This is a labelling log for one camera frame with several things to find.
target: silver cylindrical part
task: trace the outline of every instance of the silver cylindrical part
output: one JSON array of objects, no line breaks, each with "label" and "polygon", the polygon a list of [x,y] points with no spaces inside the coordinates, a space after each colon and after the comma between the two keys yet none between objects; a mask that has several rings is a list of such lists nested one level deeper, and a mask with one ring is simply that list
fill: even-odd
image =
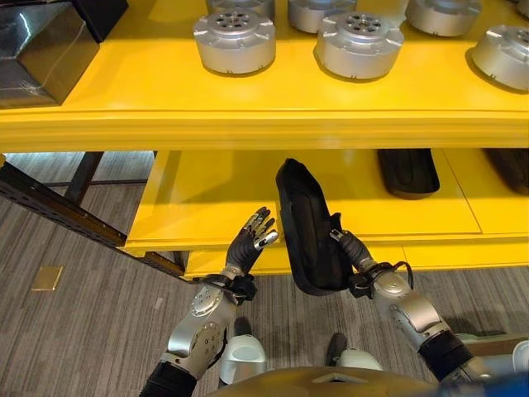
[{"label": "silver cylindrical part", "polygon": [[508,87],[529,91],[529,28],[494,26],[472,49],[475,65]]},{"label": "silver cylindrical part", "polygon": [[274,24],[252,11],[232,8],[202,17],[193,35],[204,66],[216,72],[251,73],[274,61]]},{"label": "silver cylindrical part", "polygon": [[300,31],[317,33],[324,17],[355,9],[356,0],[288,0],[288,21]]},{"label": "silver cylindrical part", "polygon": [[434,36],[462,36],[481,12],[480,0],[410,0],[407,21]]},{"label": "silver cylindrical part", "polygon": [[275,18],[275,0],[206,0],[207,13],[224,12],[232,8],[244,8],[264,17]]},{"label": "silver cylindrical part", "polygon": [[334,74],[375,79],[387,74],[404,42],[401,31],[366,12],[325,17],[318,32],[316,56]]},{"label": "silver cylindrical part", "polygon": [[525,18],[529,19],[529,0],[521,0],[517,5],[516,9]]}]

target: yellow shelving unit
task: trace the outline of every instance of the yellow shelving unit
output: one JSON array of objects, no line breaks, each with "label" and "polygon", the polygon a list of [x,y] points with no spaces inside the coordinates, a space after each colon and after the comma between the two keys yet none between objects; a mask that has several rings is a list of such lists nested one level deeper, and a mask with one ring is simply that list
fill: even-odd
[{"label": "yellow shelving unit", "polygon": [[[525,23],[510,2],[483,2],[462,38],[402,23],[395,66],[362,84],[319,68],[316,37],[288,25],[286,3],[277,1],[275,62],[233,78],[201,65],[191,31],[204,1],[130,0],[62,106],[0,111],[0,152],[529,146],[527,95],[467,61],[488,27]],[[358,9],[400,24],[405,3]]]},{"label": "yellow shelving unit", "polygon": [[[424,270],[529,264],[527,197],[471,149],[529,147],[529,96],[469,62],[489,27],[526,23],[511,2],[483,1],[467,35],[440,38],[404,21],[406,0],[359,0],[405,35],[390,73],[367,83],[320,69],[316,37],[288,25],[286,0],[276,1],[275,62],[244,77],[203,68],[192,27],[204,1],[129,3],[62,106],[0,110],[0,152],[159,151],[125,251],[190,250],[187,277],[220,270],[253,211],[277,217],[274,177],[292,156],[377,259]],[[417,147],[442,148],[441,190],[413,202],[389,195],[372,149]],[[255,273],[287,272],[280,238]]]},{"label": "yellow shelving unit", "polygon": [[[529,265],[529,198],[502,182],[482,150],[432,150],[441,189],[429,198],[389,194],[376,151],[162,151],[145,187],[124,250],[191,251],[187,277],[224,266],[226,249],[258,207],[279,219],[274,177],[287,157],[320,182],[342,225],[381,261],[419,270]],[[280,239],[255,273],[290,271]]]}]

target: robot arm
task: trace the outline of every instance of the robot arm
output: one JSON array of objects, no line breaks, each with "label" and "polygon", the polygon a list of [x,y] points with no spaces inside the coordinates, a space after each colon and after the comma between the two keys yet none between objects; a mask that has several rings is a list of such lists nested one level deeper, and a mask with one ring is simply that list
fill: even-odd
[{"label": "robot arm", "polygon": [[490,377],[481,359],[472,356],[430,301],[413,291],[408,282],[394,272],[394,266],[374,261],[365,245],[350,232],[333,230],[331,237],[340,243],[358,271],[352,280],[353,295],[357,298],[369,296],[439,381]]},{"label": "robot arm", "polygon": [[217,362],[226,345],[226,329],[236,307],[251,300],[256,289],[249,275],[262,250],[278,233],[270,211],[259,209],[250,217],[228,248],[226,267],[209,275],[194,296],[191,308],[174,328],[166,352],[149,377],[141,397],[188,397],[204,372]]}]

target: white robot part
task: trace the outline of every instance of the white robot part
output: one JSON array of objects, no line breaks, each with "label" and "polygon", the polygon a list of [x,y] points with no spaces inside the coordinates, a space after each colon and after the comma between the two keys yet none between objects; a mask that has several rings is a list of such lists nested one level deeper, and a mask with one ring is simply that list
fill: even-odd
[{"label": "white robot part", "polygon": [[266,355],[257,338],[232,337],[222,354],[219,377],[227,385],[266,372]]},{"label": "white robot part", "polygon": [[404,42],[401,31],[366,12],[325,17],[316,56],[322,66],[348,79],[375,79],[387,74]]},{"label": "white robot part", "polygon": [[367,370],[383,371],[382,365],[368,352],[363,350],[347,349],[340,354],[336,366],[349,368],[365,368]]},{"label": "white robot part", "polygon": [[207,12],[224,12],[232,8],[244,8],[264,17],[275,18],[275,0],[206,0]]},{"label": "white robot part", "polygon": [[275,58],[275,27],[268,17],[232,8],[202,17],[193,35],[204,66],[223,74],[247,74]]},{"label": "white robot part", "polygon": [[529,91],[529,28],[491,27],[470,56],[489,78],[510,88]]},{"label": "white robot part", "polygon": [[462,36],[481,12],[480,0],[410,0],[407,21],[434,36]]},{"label": "white robot part", "polygon": [[356,0],[288,0],[288,21],[300,31],[317,33],[324,17],[355,9]]}]

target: gray carpet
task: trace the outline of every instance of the gray carpet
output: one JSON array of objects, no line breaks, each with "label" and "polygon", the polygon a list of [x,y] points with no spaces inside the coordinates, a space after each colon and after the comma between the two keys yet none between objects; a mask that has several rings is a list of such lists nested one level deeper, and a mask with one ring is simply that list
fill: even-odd
[{"label": "gray carpet", "polygon": [[[148,172],[129,175],[130,155],[113,156],[123,172],[102,178]],[[17,161],[27,172],[37,171],[21,155]],[[51,168],[41,180],[69,174]],[[127,231],[142,190],[95,186],[83,206]],[[64,266],[53,293],[30,291],[41,265]],[[257,286],[255,301],[239,313],[253,325],[270,368],[321,365],[329,338],[342,331],[385,369],[432,380],[367,299],[348,293],[311,297],[287,276],[260,277]],[[527,268],[416,273],[416,286],[457,332],[529,330]],[[137,395],[195,290],[0,198],[0,396]],[[195,395],[216,387],[213,368]]]}]

